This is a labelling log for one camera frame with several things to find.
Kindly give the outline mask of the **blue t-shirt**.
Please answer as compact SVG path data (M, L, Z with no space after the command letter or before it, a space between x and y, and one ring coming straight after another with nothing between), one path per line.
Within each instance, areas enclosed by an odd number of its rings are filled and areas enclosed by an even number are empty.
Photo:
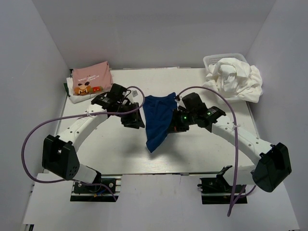
M167 129L171 123L173 110L177 108L176 94L173 92L164 97L149 95L145 97L143 111L146 120L146 146L154 152L167 137Z

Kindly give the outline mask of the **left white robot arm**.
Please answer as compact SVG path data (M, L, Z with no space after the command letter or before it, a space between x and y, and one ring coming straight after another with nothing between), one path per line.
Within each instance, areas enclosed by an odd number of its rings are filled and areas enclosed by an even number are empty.
M132 87L112 84L108 92L92 99L88 109L65 131L49 135L43 142L42 166L64 180L80 181L91 192L102 186L101 173L79 162L77 151L83 141L110 116L121 118L126 128L144 128L140 108L133 101Z

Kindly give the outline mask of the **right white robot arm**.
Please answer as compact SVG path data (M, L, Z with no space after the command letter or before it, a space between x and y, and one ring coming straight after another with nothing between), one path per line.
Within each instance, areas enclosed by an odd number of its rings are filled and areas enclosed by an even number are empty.
M173 110L168 133L186 132L191 125L197 125L238 147L253 163L238 168L236 177L241 185L253 184L270 193L291 174L289 152L284 144L271 144L236 127L223 110L216 106L208 108L195 92L182 101L184 105Z

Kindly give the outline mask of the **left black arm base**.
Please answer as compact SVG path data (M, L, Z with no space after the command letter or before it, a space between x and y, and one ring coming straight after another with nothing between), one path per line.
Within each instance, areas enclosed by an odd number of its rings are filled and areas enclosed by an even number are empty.
M106 187L86 186L75 182L72 187L71 202L116 202L121 189L121 176L102 176L101 184Z

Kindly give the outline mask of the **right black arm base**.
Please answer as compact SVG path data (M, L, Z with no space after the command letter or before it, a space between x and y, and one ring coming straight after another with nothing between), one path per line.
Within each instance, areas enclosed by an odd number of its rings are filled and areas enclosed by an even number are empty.
M232 186L219 178L200 178L197 185L203 205L226 205L231 202Z

